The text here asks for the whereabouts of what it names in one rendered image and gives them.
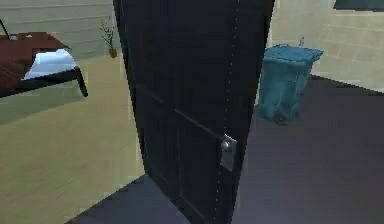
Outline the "black room door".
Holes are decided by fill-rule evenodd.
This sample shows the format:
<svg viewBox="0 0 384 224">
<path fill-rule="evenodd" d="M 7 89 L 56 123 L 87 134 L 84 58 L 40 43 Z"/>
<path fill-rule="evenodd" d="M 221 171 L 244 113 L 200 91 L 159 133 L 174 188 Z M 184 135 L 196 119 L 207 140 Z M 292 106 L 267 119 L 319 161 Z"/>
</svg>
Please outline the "black room door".
<svg viewBox="0 0 384 224">
<path fill-rule="evenodd" d="M 190 224 L 231 224 L 275 0 L 112 2 L 145 173 Z"/>
</svg>

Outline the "blue wheeled bin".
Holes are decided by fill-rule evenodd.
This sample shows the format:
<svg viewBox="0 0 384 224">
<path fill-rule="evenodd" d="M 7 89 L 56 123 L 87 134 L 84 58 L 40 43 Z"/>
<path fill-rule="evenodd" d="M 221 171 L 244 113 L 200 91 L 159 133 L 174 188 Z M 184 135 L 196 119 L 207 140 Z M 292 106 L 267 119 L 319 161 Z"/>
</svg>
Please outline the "blue wheeled bin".
<svg viewBox="0 0 384 224">
<path fill-rule="evenodd" d="M 313 64 L 323 51 L 290 45 L 267 48 L 263 58 L 257 114 L 279 126 L 298 115 Z"/>
</svg>

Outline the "potted house plant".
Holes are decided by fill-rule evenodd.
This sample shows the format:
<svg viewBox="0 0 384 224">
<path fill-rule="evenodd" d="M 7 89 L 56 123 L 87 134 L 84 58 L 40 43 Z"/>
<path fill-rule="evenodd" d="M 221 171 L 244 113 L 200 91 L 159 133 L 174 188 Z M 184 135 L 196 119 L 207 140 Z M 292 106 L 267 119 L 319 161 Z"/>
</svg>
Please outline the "potted house plant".
<svg viewBox="0 0 384 224">
<path fill-rule="evenodd" d="M 117 57 L 117 50 L 114 47 L 114 28 L 111 23 L 111 18 L 101 21 L 100 30 L 102 31 L 102 39 L 108 46 L 108 52 L 111 58 Z"/>
</svg>

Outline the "dark window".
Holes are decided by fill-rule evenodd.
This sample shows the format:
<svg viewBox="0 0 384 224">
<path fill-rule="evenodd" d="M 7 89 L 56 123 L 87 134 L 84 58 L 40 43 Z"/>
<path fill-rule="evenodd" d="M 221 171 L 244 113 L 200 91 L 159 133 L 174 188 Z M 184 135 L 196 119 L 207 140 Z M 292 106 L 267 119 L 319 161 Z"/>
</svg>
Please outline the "dark window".
<svg viewBox="0 0 384 224">
<path fill-rule="evenodd" d="M 384 0 L 336 0 L 336 10 L 384 12 Z"/>
</svg>

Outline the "brown bed with black frame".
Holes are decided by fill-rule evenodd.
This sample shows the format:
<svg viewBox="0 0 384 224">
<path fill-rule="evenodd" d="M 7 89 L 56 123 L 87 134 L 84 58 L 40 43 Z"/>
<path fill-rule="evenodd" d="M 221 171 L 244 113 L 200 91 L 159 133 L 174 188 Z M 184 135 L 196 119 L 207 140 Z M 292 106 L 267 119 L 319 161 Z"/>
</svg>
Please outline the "brown bed with black frame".
<svg viewBox="0 0 384 224">
<path fill-rule="evenodd" d="M 10 34 L 0 26 L 0 98 L 76 80 L 88 96 L 81 69 L 71 48 L 47 32 Z"/>
</svg>

